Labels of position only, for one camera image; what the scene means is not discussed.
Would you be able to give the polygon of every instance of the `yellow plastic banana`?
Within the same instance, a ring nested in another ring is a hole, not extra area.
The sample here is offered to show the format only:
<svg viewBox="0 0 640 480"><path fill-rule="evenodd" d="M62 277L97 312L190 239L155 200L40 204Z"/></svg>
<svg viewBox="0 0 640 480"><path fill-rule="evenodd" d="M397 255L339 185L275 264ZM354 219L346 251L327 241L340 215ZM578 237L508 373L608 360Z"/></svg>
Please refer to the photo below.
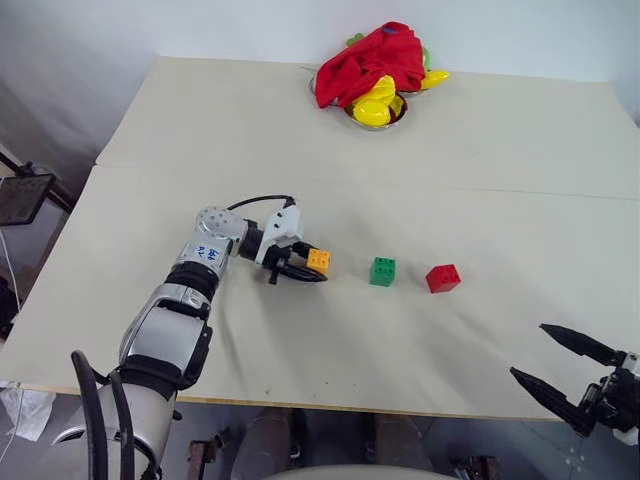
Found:
<svg viewBox="0 0 640 480"><path fill-rule="evenodd" d="M421 88L422 90L433 88L436 85L440 85L447 78L449 78L449 72L446 70L431 70L427 72L427 76L422 80Z"/></svg>

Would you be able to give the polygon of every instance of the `black cable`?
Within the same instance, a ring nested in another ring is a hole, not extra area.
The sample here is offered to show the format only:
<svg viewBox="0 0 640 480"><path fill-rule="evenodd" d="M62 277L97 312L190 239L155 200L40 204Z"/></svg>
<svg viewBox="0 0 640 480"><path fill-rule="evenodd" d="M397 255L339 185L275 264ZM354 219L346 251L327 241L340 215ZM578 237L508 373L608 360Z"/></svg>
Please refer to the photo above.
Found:
<svg viewBox="0 0 640 480"><path fill-rule="evenodd" d="M93 371L87 361L87 357L79 350L75 350L71 354L71 362L73 363L78 384L80 385L82 411L84 412L85 424L87 426L89 479L107 480L109 462L107 454L107 431L104 427L104 417L102 416L102 407L100 406Z"/></svg>
<svg viewBox="0 0 640 480"><path fill-rule="evenodd" d="M115 370L109 374L111 391L118 412L120 428L120 480L131 480L135 476L134 437L131 411L127 403L127 396L122 388L120 374Z"/></svg>
<svg viewBox="0 0 640 480"><path fill-rule="evenodd" d="M285 208L289 205L295 205L296 201L291 195L263 195L261 197L253 197L247 198L238 203L234 203L230 207L227 207L227 210L233 210L234 208L242 207L243 205L247 205L248 203L262 202L264 200L284 200Z"/></svg>

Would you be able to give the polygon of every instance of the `lego brick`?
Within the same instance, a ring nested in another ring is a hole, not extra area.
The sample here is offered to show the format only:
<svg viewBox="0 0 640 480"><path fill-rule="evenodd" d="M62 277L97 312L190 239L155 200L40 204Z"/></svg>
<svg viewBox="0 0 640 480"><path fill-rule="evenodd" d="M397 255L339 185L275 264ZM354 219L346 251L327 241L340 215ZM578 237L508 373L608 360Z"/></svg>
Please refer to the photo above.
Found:
<svg viewBox="0 0 640 480"><path fill-rule="evenodd" d="M309 250L307 258L307 267L320 272L325 277L329 276L329 263L331 261L331 253L325 250L312 248Z"/></svg>
<svg viewBox="0 0 640 480"><path fill-rule="evenodd" d="M456 266L438 265L433 267L426 276L431 293L443 293L453 290L460 283L460 275Z"/></svg>
<svg viewBox="0 0 640 480"><path fill-rule="evenodd" d="M371 264L369 283L388 287L396 277L396 261L393 258L376 257Z"/></svg>

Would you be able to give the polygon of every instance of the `white wall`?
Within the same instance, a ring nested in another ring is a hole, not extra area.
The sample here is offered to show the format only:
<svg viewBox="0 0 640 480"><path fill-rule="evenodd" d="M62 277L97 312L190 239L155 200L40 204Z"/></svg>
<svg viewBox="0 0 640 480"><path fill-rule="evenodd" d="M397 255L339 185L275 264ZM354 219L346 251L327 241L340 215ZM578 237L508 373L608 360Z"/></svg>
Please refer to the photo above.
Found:
<svg viewBox="0 0 640 480"><path fill-rule="evenodd" d="M0 0L0 142L78 191L155 55L319 63L392 19L436 67L611 81L640 121L640 0Z"/></svg>

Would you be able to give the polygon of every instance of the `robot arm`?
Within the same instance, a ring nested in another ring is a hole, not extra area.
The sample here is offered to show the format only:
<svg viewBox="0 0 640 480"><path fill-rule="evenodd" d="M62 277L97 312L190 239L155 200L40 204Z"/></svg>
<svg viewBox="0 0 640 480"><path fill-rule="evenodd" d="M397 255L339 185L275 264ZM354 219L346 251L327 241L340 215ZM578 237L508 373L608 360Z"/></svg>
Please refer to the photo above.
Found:
<svg viewBox="0 0 640 480"><path fill-rule="evenodd" d="M515 368L511 373L543 407L567 422L578 435L588 437L596 423L613 430L627 445L637 445L640 427L640 362L633 352L614 350L593 338L559 325L540 328L560 345L578 355L587 355L614 371L592 383L576 406L566 396L539 378Z"/></svg>
<svg viewBox="0 0 640 480"><path fill-rule="evenodd" d="M209 352L211 302L230 256L319 282L322 274L289 264L306 257L300 211L291 197L264 231L228 209L205 208L164 283L158 286L122 339L119 365L96 374L81 352L72 360L83 408L54 440L33 478L153 479L159 471L179 390L194 385ZM102 383L96 390L95 382Z"/></svg>

